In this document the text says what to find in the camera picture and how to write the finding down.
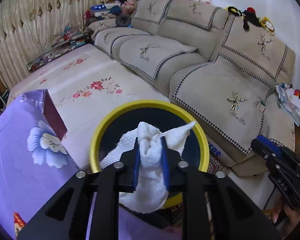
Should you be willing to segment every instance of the white towel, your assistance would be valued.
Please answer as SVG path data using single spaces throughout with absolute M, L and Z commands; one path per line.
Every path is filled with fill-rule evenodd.
M 117 147 L 100 162 L 101 168 L 120 160 L 123 152 L 132 150 L 136 137 L 140 148 L 140 171 L 136 191 L 119 194 L 119 202 L 140 213 L 151 213 L 160 209 L 167 199 L 168 191 L 164 185 L 161 167 L 161 137 L 165 136 L 167 147 L 182 155 L 189 130 L 195 125 L 187 125 L 161 133 L 158 128 L 140 122 L 138 128 L 122 135 Z

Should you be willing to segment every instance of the metal bolt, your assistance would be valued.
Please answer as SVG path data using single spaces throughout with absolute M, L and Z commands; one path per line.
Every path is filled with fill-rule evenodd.
M 124 164 L 122 162 L 116 162 L 114 165 L 113 165 L 116 169 L 121 169 Z
M 215 173 L 215 176 L 216 176 L 217 178 L 224 178 L 224 177 L 226 176 L 226 174 L 225 174 L 223 171 L 217 171 L 217 172 Z
M 178 166 L 180 168 L 186 168 L 189 166 L 189 163 L 187 163 L 186 161 L 181 161 L 181 162 L 178 162 Z
M 86 176 L 86 173 L 84 171 L 78 171 L 75 175 L 78 179 L 82 179 L 84 176 Z

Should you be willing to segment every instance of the bed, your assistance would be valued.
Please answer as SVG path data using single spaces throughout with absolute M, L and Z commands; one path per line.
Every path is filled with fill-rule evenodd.
M 90 44 L 50 62 L 12 89 L 0 117 L 0 223 L 10 237 L 18 230 L 14 212 L 27 223 L 76 171 L 89 166 L 90 139 L 103 117 L 138 99 L 168 101 Z M 47 145 L 57 145 L 52 151 L 58 158 L 50 156 L 53 152 L 42 146 L 40 136 Z M 40 158 L 38 145 L 47 149 L 45 158 Z M 130 223 L 148 232 L 144 239 L 178 238 L 120 208 L 119 239 L 140 237 L 142 230 L 135 232 Z
M 81 169 L 89 166 L 92 134 L 110 111 L 139 99 L 169 101 L 141 77 L 91 44 L 28 76 L 11 90 L 8 105 L 18 95 L 36 89 L 48 89 L 68 129 L 62 143 Z

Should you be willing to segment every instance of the houndstooth trim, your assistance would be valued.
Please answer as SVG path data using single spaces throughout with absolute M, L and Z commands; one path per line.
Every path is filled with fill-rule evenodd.
M 279 141 L 276 140 L 276 139 L 269 138 L 268 140 L 269 140 L 270 142 L 274 143 L 275 145 L 279 146 L 279 147 L 285 147 L 284 144 L 282 144 L 281 142 L 279 142 Z
M 179 51 L 179 52 L 177 52 L 177 53 L 174 53 L 174 54 L 172 54 L 172 55 L 170 55 L 170 56 L 164 58 L 164 59 L 158 64 L 158 66 L 157 66 L 157 68 L 156 68 L 156 70 L 155 70 L 155 72 L 154 72 L 154 76 L 152 77 L 152 76 L 150 76 L 149 74 L 147 74 L 146 72 L 144 72 L 142 69 L 138 68 L 137 66 L 134 66 L 134 65 L 132 65 L 132 64 L 129 64 L 129 63 L 123 61 L 122 58 L 120 58 L 120 48 L 121 48 L 122 44 L 124 44 L 124 43 L 125 43 L 125 41 L 122 42 L 122 43 L 120 44 L 120 46 L 119 46 L 119 50 L 118 50 L 119 60 L 120 60 L 125 66 L 130 67 L 130 68 L 133 68 L 133 69 L 137 69 L 137 70 L 140 71 L 143 75 L 145 75 L 148 79 L 150 79 L 152 82 L 154 82 L 155 79 L 157 78 L 158 73 L 159 73 L 160 68 L 162 67 L 162 65 L 163 65 L 164 63 L 166 63 L 169 59 L 171 59 L 171 58 L 173 58 L 173 57 L 176 57 L 176 56 L 179 56 L 179 55 L 181 55 L 181 54 L 193 53 L 193 52 L 197 52 L 197 51 L 198 51 L 198 48 L 194 48 L 194 49 L 191 49 L 191 50 L 182 50 L 182 51 Z
M 230 59 L 229 57 L 225 56 L 222 53 L 218 53 L 218 56 L 216 57 L 216 59 L 213 62 L 209 62 L 206 64 L 202 64 L 192 70 L 190 70 L 179 82 L 175 92 L 173 93 L 172 98 L 174 100 L 176 100 L 177 102 L 179 102 L 180 104 L 182 104 L 183 106 L 185 106 L 186 108 L 190 109 L 193 113 L 195 113 L 198 117 L 200 117 L 202 120 L 204 120 L 208 125 L 210 125 L 212 128 L 214 128 L 215 130 L 217 130 L 226 140 L 228 140 L 229 142 L 231 142 L 234 146 L 236 146 L 240 151 L 242 151 L 244 153 L 244 155 L 247 155 L 250 151 L 251 151 L 251 146 L 248 149 L 245 149 L 244 147 L 242 147 L 237 141 L 235 141 L 234 139 L 232 139 L 229 135 L 227 135 L 225 132 L 223 132 L 223 130 L 221 130 L 219 127 L 217 127 L 213 122 L 211 122 L 210 120 L 208 120 L 207 118 L 205 118 L 202 114 L 200 114 L 197 110 L 195 110 L 194 108 L 192 108 L 189 104 L 187 104 L 186 102 L 184 102 L 183 100 L 181 100 L 180 98 L 177 97 L 177 94 L 183 84 L 183 82 L 186 80 L 186 78 L 193 73 L 194 71 L 198 70 L 199 68 L 205 67 L 206 65 L 210 65 L 212 63 L 215 63 L 217 61 L 217 59 L 219 58 L 219 56 L 227 59 L 228 61 L 230 61 L 233 65 L 235 65 L 237 68 L 239 68 L 240 70 L 242 70 L 243 72 L 249 74 L 250 76 L 252 76 L 253 78 L 256 78 L 257 80 L 261 81 L 263 84 L 269 86 L 269 90 L 268 93 L 266 95 L 266 99 L 271 91 L 271 89 L 273 88 L 268 82 L 264 81 L 262 78 L 260 78 L 259 76 L 251 73 L 250 71 L 247 71 L 244 68 L 241 68 L 237 63 L 235 63 L 232 59 Z M 260 120 L 260 126 L 259 126 L 259 130 L 258 133 L 256 135 L 259 136 L 262 132 L 263 129 L 263 125 L 264 125 L 264 114 L 261 114 L 261 120 Z
M 265 67 L 263 67 L 262 65 L 260 65 L 258 62 L 256 62 L 255 60 L 253 60 L 252 58 L 248 57 L 247 55 L 243 54 L 242 52 L 239 52 L 238 50 L 236 49 L 233 49 L 231 48 L 230 46 L 226 45 L 226 41 L 229 37 L 229 34 L 230 34 L 230 31 L 231 31 L 231 28 L 232 28 L 232 25 L 233 25 L 233 22 L 234 22 L 234 19 L 235 19 L 235 16 L 232 18 L 231 20 L 231 23 L 230 23 L 230 26 L 229 26 L 229 29 L 228 29 L 228 32 L 227 32 L 227 35 L 226 35 L 226 38 L 225 40 L 223 41 L 223 43 L 221 44 L 221 47 L 223 48 L 226 48 L 226 49 L 229 49 L 230 51 L 238 54 L 239 56 L 245 58 L 246 60 L 250 61 L 251 63 L 253 63 L 254 65 L 258 66 L 259 68 L 261 68 L 264 72 L 266 72 L 274 81 L 277 80 L 278 78 L 278 75 L 279 75 L 279 72 L 280 72 L 280 69 L 285 61 L 285 58 L 286 58 L 286 55 L 287 55 L 287 50 L 288 50 L 288 47 L 287 45 L 285 45 L 285 50 L 284 50 L 284 54 L 283 54 L 283 57 L 282 57 L 282 60 L 278 66 L 278 69 L 277 69 L 277 72 L 276 72 L 276 75 L 274 76 L 273 74 L 271 74 Z
M 111 55 L 111 50 L 112 50 L 112 45 L 115 42 L 116 39 L 121 38 L 121 37 L 125 37 L 125 36 L 152 36 L 152 34 L 150 33 L 131 33 L 131 34 L 123 34 L 123 35 L 119 35 L 117 37 L 115 37 L 110 44 L 110 50 L 108 52 L 108 55 Z
M 92 35 L 93 35 L 93 33 L 94 33 L 94 29 L 92 29 L 92 28 L 90 28 L 90 27 L 87 27 L 87 29 L 90 30 L 90 31 L 92 31 L 92 34 L 90 34 L 90 37 L 91 37 L 91 39 L 93 40 L 93 44 L 94 44 L 94 42 L 96 41 L 95 38 L 92 38 Z
M 170 7 L 170 3 L 172 2 L 172 0 L 169 0 L 162 11 L 162 15 L 160 16 L 160 19 L 158 21 L 154 21 L 154 20 L 150 20 L 150 19 L 146 19 L 146 18 L 141 18 L 141 17 L 133 17 L 133 19 L 137 19 L 137 20 L 141 20 L 141 21 L 147 21 L 147 22 L 151 22 L 151 23 L 156 23 L 156 24 L 160 24 L 160 22 L 162 21 L 163 17 L 166 15 L 167 12 L 167 8 Z
M 280 65 L 279 65 L 279 68 L 278 68 L 278 70 L 277 70 L 277 73 L 275 74 L 275 80 L 277 80 L 277 78 L 278 78 L 279 72 L 280 72 L 280 70 L 281 70 L 281 68 L 282 68 L 282 65 L 283 65 L 285 59 L 286 59 L 287 52 L 288 52 L 288 46 L 286 45 L 286 47 L 285 47 L 285 49 L 284 49 L 284 53 L 283 53 L 282 60 L 281 60 Z
M 212 23 L 212 20 L 214 18 L 214 15 L 216 14 L 217 10 L 220 9 L 220 7 L 216 7 L 211 16 L 210 16 L 210 19 L 209 19 L 209 22 L 208 22 L 208 25 L 203 25 L 203 24 L 199 24 L 199 23 L 196 23 L 194 21 L 190 21 L 190 20 L 187 20 L 187 19 L 183 19 L 183 18 L 179 18 L 179 17 L 174 17 L 174 16 L 168 16 L 167 15 L 167 19 L 171 19 L 171 20 L 177 20 L 177 21 L 180 21 L 180 22 L 186 22 L 186 23 L 189 23 L 189 24 L 192 24 L 194 26 L 197 26 L 197 27 L 200 27 L 202 29 L 205 29 L 205 30 L 208 30 L 211 26 L 211 23 Z

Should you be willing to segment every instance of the embroidered deer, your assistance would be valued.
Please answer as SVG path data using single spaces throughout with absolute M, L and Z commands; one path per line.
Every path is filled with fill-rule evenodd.
M 149 10 L 149 13 L 151 13 L 151 14 L 155 14 L 155 13 L 152 12 L 152 7 L 155 5 L 155 3 L 156 3 L 156 1 L 149 3 L 148 10 Z
M 148 49 L 150 49 L 150 48 L 160 48 L 160 46 L 152 46 L 152 44 L 148 44 L 146 47 L 140 48 L 140 50 L 141 50 L 140 55 L 146 54 Z
M 258 42 L 258 45 L 261 46 L 260 51 L 261 51 L 261 52 L 266 51 L 266 45 L 267 45 L 268 43 L 270 43 L 271 41 L 272 41 L 271 38 L 270 38 L 270 40 L 266 40 L 265 34 L 261 35 L 261 41 Z
M 231 111 L 237 111 L 239 109 L 239 103 L 243 103 L 243 102 L 248 100 L 248 99 L 245 99 L 245 98 L 243 100 L 242 100 L 242 98 L 240 98 L 238 100 L 237 94 L 238 94 L 238 92 L 237 93 L 232 92 L 233 97 L 232 98 L 227 98 L 228 102 L 231 103 Z
M 108 32 L 108 33 L 104 36 L 104 40 L 103 40 L 103 41 L 105 42 L 105 44 L 108 44 L 108 43 L 106 43 L 106 39 L 107 39 L 108 35 L 111 34 L 111 33 L 114 33 L 114 32 Z
M 200 4 L 193 3 L 193 5 L 192 5 L 192 6 L 189 6 L 189 7 L 191 8 L 191 10 L 192 10 L 193 13 L 198 14 L 198 15 L 201 15 L 200 12 L 196 13 L 196 11 L 195 11 L 195 10 L 197 9 L 197 5 L 200 5 Z

